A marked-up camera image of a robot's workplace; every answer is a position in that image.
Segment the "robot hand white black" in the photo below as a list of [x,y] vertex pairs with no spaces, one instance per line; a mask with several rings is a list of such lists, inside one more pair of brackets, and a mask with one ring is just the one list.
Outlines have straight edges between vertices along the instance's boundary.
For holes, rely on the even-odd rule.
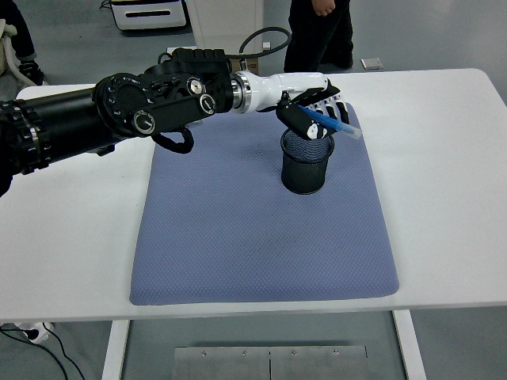
[[342,132],[359,139],[359,128],[309,107],[332,100],[340,93],[322,73],[289,73],[260,77],[238,73],[242,81],[242,99],[234,109],[239,113],[275,111],[276,117],[301,139],[317,140]]

